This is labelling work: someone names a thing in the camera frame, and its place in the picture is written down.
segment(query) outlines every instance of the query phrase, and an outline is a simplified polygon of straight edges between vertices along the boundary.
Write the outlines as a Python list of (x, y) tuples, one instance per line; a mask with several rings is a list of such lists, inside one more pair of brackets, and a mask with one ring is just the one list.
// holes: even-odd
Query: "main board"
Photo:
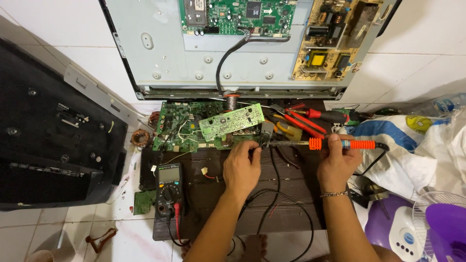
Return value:
[(295, 0), (179, 0), (185, 34), (288, 37)]
[(225, 102), (167, 101), (162, 103), (153, 150), (197, 152), (199, 148), (231, 149), (243, 140), (259, 140), (260, 128), (255, 125), (221, 137), (206, 140), (199, 121), (225, 112)]
[(382, 3), (315, 0), (291, 80), (340, 81), (347, 73), (355, 73), (361, 62), (354, 59), (367, 32), (377, 20), (383, 21), (379, 19)]

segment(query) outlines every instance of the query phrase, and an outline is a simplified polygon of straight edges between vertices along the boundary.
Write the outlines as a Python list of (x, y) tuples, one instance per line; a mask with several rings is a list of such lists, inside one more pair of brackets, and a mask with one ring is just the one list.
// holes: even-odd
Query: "dark wooden table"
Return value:
[[(325, 110), (323, 101), (298, 100), (305, 102), (308, 107), (316, 110)], [(329, 131), (330, 124), (315, 121)], [(280, 191), (296, 201), (302, 202), (312, 218), (314, 230), (326, 229), (323, 216), (322, 201), (320, 199), (320, 187), (316, 177), (317, 167), (320, 159), (318, 151), (310, 151), (306, 146), (297, 148), (283, 147), (281, 150), (288, 159), (292, 159), (300, 166), (300, 169), (289, 165), (279, 157), (273, 150), (273, 157), (280, 175)], [(203, 176), (201, 169), (208, 168), (209, 176), (222, 176), (223, 162), (228, 157), (229, 150), (199, 149), (195, 154), (186, 154), (177, 160), (183, 165), (184, 192), (190, 198), (191, 206), (185, 216), (181, 219), (180, 235), (182, 239), (194, 239), (201, 231), (209, 215), (215, 208), (220, 196), (225, 190), (223, 181), (216, 182)], [(179, 155), (174, 152), (165, 152), (163, 161), (168, 161)], [(271, 161), (270, 150), (264, 149), (261, 154), (262, 173), (257, 187), (251, 192), (272, 188), (277, 189), (277, 174)], [(255, 234), (264, 211), (275, 197), (274, 193), (265, 193), (258, 197), (245, 210), (238, 222), (235, 235)], [(306, 231), (310, 230), (307, 216), (301, 208), (289, 199), (279, 196), (277, 208), (272, 217), (267, 214), (262, 226), (262, 233), (283, 231)], [(171, 223), (172, 234), (176, 232), (175, 222)], [(166, 222), (154, 223), (154, 240), (170, 239)]]

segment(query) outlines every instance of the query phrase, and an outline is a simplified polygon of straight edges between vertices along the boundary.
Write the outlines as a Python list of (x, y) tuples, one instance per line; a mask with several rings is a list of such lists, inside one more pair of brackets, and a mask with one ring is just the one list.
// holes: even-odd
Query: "water bottle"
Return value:
[(424, 117), (445, 117), (464, 105), (466, 105), (466, 93), (448, 94), (414, 107), (409, 114)]

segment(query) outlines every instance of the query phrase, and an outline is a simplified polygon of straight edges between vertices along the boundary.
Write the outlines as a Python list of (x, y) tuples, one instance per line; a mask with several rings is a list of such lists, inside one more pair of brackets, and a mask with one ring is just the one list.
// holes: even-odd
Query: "screw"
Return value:
[(68, 162), (69, 156), (68, 155), (62, 155), (62, 162)]

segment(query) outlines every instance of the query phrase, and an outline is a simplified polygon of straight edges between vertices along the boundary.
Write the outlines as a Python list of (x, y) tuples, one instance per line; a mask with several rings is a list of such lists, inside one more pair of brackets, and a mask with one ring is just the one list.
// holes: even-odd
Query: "purple fan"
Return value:
[(431, 228), (428, 238), (437, 261), (466, 262), (466, 208), (433, 204), (427, 207), (425, 219)]

